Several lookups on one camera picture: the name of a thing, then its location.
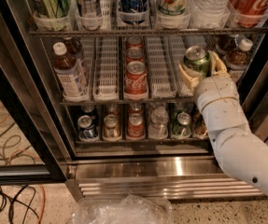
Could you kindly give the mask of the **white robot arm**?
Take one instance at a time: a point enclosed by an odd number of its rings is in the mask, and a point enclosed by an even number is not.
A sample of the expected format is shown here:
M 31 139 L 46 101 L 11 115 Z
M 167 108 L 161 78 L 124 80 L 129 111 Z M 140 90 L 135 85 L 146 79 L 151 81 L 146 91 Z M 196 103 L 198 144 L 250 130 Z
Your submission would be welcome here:
M 223 173 L 268 196 L 268 146 L 250 130 L 236 84 L 225 64 L 215 52 L 209 55 L 212 61 L 209 77 L 202 77 L 184 60 L 178 65 L 180 75 L 193 93 Z

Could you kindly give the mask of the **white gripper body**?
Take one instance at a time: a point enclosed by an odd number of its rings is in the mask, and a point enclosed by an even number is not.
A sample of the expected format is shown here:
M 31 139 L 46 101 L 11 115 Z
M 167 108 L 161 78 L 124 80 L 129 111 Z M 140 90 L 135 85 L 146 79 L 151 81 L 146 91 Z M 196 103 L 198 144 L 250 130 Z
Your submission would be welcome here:
M 225 76 L 212 76 L 203 79 L 194 89 L 193 99 L 200 111 L 213 102 L 222 99 L 239 100 L 236 84 Z

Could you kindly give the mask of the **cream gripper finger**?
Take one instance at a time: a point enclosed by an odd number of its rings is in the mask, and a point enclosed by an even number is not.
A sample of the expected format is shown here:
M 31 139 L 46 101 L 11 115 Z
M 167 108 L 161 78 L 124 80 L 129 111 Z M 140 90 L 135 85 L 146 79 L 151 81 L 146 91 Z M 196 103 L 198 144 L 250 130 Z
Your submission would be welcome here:
M 185 64 L 180 63 L 178 65 L 179 70 L 181 72 L 182 79 L 185 85 L 191 92 L 194 92 L 195 88 L 199 85 L 202 81 L 203 77 L 202 74 L 188 68 Z
M 214 51 L 209 51 L 212 77 L 229 77 L 225 63 Z

